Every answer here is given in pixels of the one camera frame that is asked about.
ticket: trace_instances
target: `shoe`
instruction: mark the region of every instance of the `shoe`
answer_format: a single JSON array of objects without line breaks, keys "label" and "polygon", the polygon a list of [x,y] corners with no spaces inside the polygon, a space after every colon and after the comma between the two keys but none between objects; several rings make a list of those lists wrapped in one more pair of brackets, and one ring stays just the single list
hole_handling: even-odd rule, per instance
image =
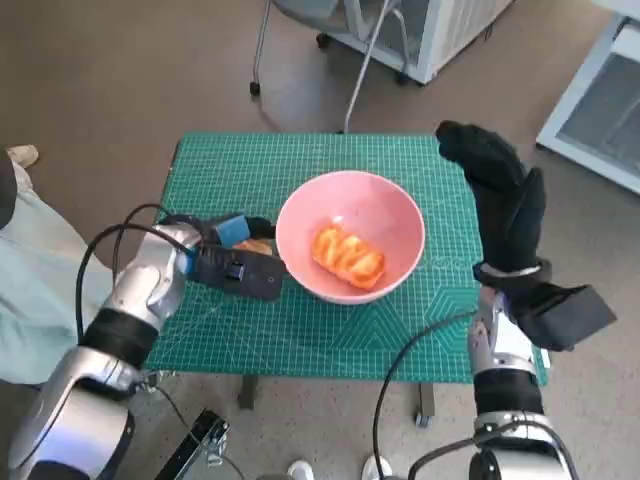
[{"label": "shoe", "polygon": [[28,168],[38,160],[38,149],[34,145],[18,145],[7,148],[9,158],[20,165]]},{"label": "shoe", "polygon": [[295,480],[314,480],[313,469],[306,460],[293,462],[287,470],[287,473]]},{"label": "shoe", "polygon": [[[391,465],[389,465],[389,462],[387,462],[385,458],[380,457],[380,463],[382,464],[382,473],[384,473],[385,477],[393,475]],[[378,467],[376,466],[376,457],[373,455],[367,458],[367,461],[364,462],[364,467],[362,467],[362,480],[380,480]]]}]

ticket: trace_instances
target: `wire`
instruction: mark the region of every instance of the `wire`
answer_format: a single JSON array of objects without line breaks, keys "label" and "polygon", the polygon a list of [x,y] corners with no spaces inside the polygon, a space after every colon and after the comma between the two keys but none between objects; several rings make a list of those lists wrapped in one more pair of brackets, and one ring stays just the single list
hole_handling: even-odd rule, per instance
[{"label": "wire", "polygon": [[[124,224],[129,224],[131,222],[131,220],[133,220],[133,217],[135,217],[139,212],[141,212],[142,210],[145,210],[147,208],[155,208],[157,211],[164,213],[166,216],[170,216],[171,212],[169,210],[167,210],[166,208],[164,208],[162,205],[160,205],[159,203],[143,203],[142,205],[138,205],[136,208],[134,208],[133,210],[131,210],[131,212],[129,212],[129,215],[127,215],[124,219]],[[120,243],[122,242],[122,236],[124,235],[124,230],[120,230],[118,232],[118,236],[116,237],[116,241],[113,245],[113,256],[111,259],[111,265],[112,265],[112,270],[113,270],[113,286],[115,288],[116,286],[116,278],[118,277],[118,263],[120,262]]]},{"label": "wire", "polygon": [[400,350],[400,353],[396,356],[396,359],[391,364],[389,371],[387,372],[387,376],[384,379],[384,383],[382,384],[382,389],[380,390],[380,395],[378,396],[378,402],[376,403],[376,410],[373,414],[373,455],[376,459],[376,466],[378,468],[378,475],[380,479],[384,479],[385,475],[382,471],[382,462],[380,460],[380,447],[378,445],[378,423],[380,421],[380,411],[382,409],[382,402],[384,401],[384,396],[387,393],[387,388],[389,387],[389,383],[393,378],[394,373],[398,370],[400,363],[404,359],[404,357],[409,353],[409,351],[424,337],[432,334],[436,330],[439,330],[443,327],[451,325],[452,323],[458,322],[464,318],[470,317],[476,313],[475,310],[459,313],[457,315],[451,315],[450,317],[446,317],[434,324],[427,325],[421,332],[416,334],[409,342]]},{"label": "wire", "polygon": [[471,445],[482,445],[483,443],[487,443],[491,440],[495,440],[496,438],[500,438],[506,432],[512,431],[521,426],[528,427],[538,427],[544,430],[549,434],[549,436],[556,442],[556,445],[560,449],[562,456],[564,457],[565,462],[567,463],[567,468],[569,469],[569,474],[573,480],[579,480],[578,471],[576,469],[575,463],[571,458],[571,454],[569,453],[569,449],[562,441],[560,436],[553,430],[553,428],[545,425],[544,423],[536,422],[533,420],[514,420],[513,422],[509,422],[501,427],[497,427],[491,431],[485,431],[474,435],[473,437],[466,438],[464,440],[459,440],[457,442],[450,443],[449,445],[445,445],[443,447],[438,447],[435,450],[427,453],[420,457],[409,469],[409,477],[408,480],[415,480],[416,475],[420,471],[422,467],[424,467],[427,463],[439,458],[447,453],[455,452],[456,450],[460,450],[462,448],[471,446]]},{"label": "wire", "polygon": [[102,232],[100,232],[96,237],[91,240],[91,243],[87,246],[87,250],[84,252],[84,257],[82,257],[82,261],[80,262],[80,267],[78,268],[78,276],[76,278],[76,330],[78,335],[78,343],[82,339],[82,335],[84,334],[84,327],[82,321],[82,282],[84,280],[84,272],[87,269],[87,265],[89,264],[89,260],[91,259],[91,255],[95,251],[98,244],[104,240],[109,235],[124,230],[139,230],[146,233],[151,233],[157,237],[162,238],[169,242],[174,248],[180,250],[186,255],[191,255],[191,250],[185,247],[183,244],[178,242],[176,239],[167,235],[164,232],[156,230],[152,227],[147,227],[144,225],[138,225],[137,223],[118,223],[116,225],[111,225],[105,228]]},{"label": "wire", "polygon": [[[189,424],[187,423],[187,421],[185,420],[184,416],[182,415],[182,413],[180,412],[180,409],[178,408],[178,406],[176,405],[176,402],[173,401],[173,399],[171,398],[171,395],[169,395],[169,393],[162,387],[159,387],[158,385],[154,385],[154,388],[156,390],[158,390],[163,396],[164,398],[167,399],[167,402],[169,402],[169,404],[171,405],[171,408],[173,409],[174,413],[176,414],[176,416],[180,419],[180,422],[182,423],[182,425],[184,425],[184,428],[187,429],[187,432],[189,433],[189,437],[191,437],[191,440],[193,440],[194,442],[196,442],[198,444],[198,446],[200,446],[200,448],[202,449],[202,451],[206,452],[207,451],[207,447],[206,445],[204,445],[204,443],[202,443],[202,441],[198,440],[198,437],[196,437],[193,432],[191,431],[191,427],[189,426]],[[240,468],[238,467],[238,465],[236,465],[236,463],[231,460],[229,457],[227,457],[226,455],[220,454],[219,457],[224,461],[227,462],[229,464],[229,466],[235,470],[235,472],[238,474],[238,476],[240,477],[240,480],[246,480],[246,477],[244,476],[244,473],[242,473],[242,470],[240,470]]]},{"label": "wire", "polygon": [[491,25],[489,25],[487,27],[487,29],[484,31],[484,41],[485,42],[491,38],[491,35],[493,35],[493,23]]}]

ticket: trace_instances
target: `metal table leg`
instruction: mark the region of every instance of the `metal table leg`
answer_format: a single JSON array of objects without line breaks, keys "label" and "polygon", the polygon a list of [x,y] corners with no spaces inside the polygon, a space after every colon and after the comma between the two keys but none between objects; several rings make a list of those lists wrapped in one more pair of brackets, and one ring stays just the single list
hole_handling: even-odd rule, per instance
[{"label": "metal table leg", "polygon": [[213,457],[207,458],[208,463],[212,466],[221,464],[220,456],[227,444],[228,431],[229,424],[215,412],[205,408],[155,480],[178,480],[187,475],[189,468],[203,453],[201,445],[194,439],[207,445],[207,456]]},{"label": "metal table leg", "polygon": [[416,426],[418,428],[427,428],[431,417],[436,414],[436,400],[433,393],[432,383],[419,383],[418,384],[419,403],[418,411],[416,412]]},{"label": "metal table leg", "polygon": [[242,386],[238,393],[238,406],[241,410],[253,410],[258,391],[258,376],[243,375]]}]

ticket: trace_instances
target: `floor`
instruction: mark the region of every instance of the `floor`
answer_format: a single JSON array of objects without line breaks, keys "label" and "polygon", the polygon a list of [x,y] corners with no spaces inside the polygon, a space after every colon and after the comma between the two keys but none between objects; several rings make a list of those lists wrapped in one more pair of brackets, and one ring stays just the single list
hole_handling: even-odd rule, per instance
[{"label": "floor", "polygon": [[[1,140],[38,145],[36,190],[90,238],[133,206],[159,199],[185,131],[337,130],[358,55],[339,46],[319,51],[313,32],[277,14],[266,40],[262,104],[250,100],[261,9],[260,0],[0,0]],[[640,199],[533,148],[608,19],[584,0],[520,0],[489,41],[476,42],[425,89],[398,88],[387,69],[372,65],[352,126],[431,132],[446,118],[477,122],[544,168],[541,253],[553,259],[558,282],[595,284],[620,317],[574,353],[554,357],[546,408],[583,478],[632,479],[640,471]],[[127,239],[127,256],[136,244],[135,235]],[[105,262],[107,252],[99,252]],[[203,406],[226,416],[228,455],[248,479],[281,472],[298,457],[314,464],[318,478],[355,479],[371,450],[376,383],[264,380],[253,414],[235,407],[238,377],[181,375],[166,385],[189,420]],[[0,387],[4,452],[14,416],[33,394]],[[469,435],[474,418],[469,387],[439,385],[437,418],[419,431],[412,394],[394,385],[381,424],[383,452],[402,475],[422,452]],[[133,408],[138,436],[118,478],[150,479],[184,431],[159,397],[141,396]],[[469,451],[451,455],[431,471],[465,478],[469,458]],[[234,478],[196,468],[193,479]]]}]

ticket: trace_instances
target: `bread roll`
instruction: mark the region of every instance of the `bread roll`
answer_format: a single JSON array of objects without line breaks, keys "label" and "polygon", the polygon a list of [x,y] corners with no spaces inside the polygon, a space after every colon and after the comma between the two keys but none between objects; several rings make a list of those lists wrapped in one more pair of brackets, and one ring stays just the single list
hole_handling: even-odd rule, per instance
[{"label": "bread roll", "polygon": [[371,290],[385,270],[382,252],[339,225],[329,225],[318,232],[311,255],[338,278],[364,290]]},{"label": "bread roll", "polygon": [[249,250],[251,252],[262,253],[263,255],[273,255],[271,246],[266,241],[248,239],[244,242],[234,245],[233,248],[238,250]]}]

